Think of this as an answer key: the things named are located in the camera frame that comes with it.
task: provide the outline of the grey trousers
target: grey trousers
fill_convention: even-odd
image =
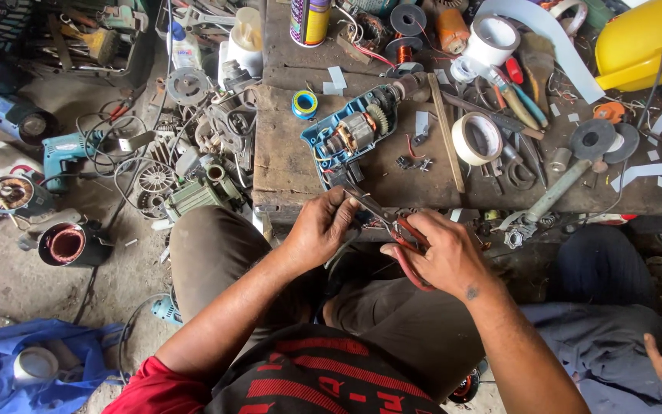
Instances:
[[[170,235],[170,257],[183,320],[195,317],[270,250],[251,223],[225,209],[201,207],[181,217]],[[307,322],[309,292],[318,287],[313,274],[290,284],[242,353],[272,332]],[[335,299],[332,323],[380,346],[434,401],[443,401],[484,357],[464,304],[442,291],[418,290],[407,278],[346,284]]]

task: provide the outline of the power drill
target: power drill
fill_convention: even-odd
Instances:
[[[93,157],[97,153],[98,144],[104,138],[103,131],[93,131],[86,142],[81,133],[72,133],[64,136],[43,139],[45,147],[45,179],[63,174],[67,170],[66,162],[76,162],[86,156]],[[53,178],[45,183],[50,192],[62,193],[68,190],[66,181],[62,177]]]

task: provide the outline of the blue plastic bag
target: blue plastic bag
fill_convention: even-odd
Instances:
[[[79,409],[108,376],[102,349],[118,342],[124,324],[91,329],[58,319],[34,319],[0,328],[0,413],[33,412],[70,414]],[[14,361],[24,348],[47,340],[61,340],[83,363],[83,376],[77,382],[53,379],[14,389]]]

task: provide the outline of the yellow plastic jug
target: yellow plastic jug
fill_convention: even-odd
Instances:
[[[650,0],[617,16],[602,30],[594,48],[601,74],[597,83],[625,92],[650,88],[661,49],[662,0]]]

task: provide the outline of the red t-shirt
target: red t-shirt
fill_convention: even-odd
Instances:
[[[213,394],[151,356],[104,413],[443,413],[400,369],[373,344],[328,326],[301,324],[245,353]]]

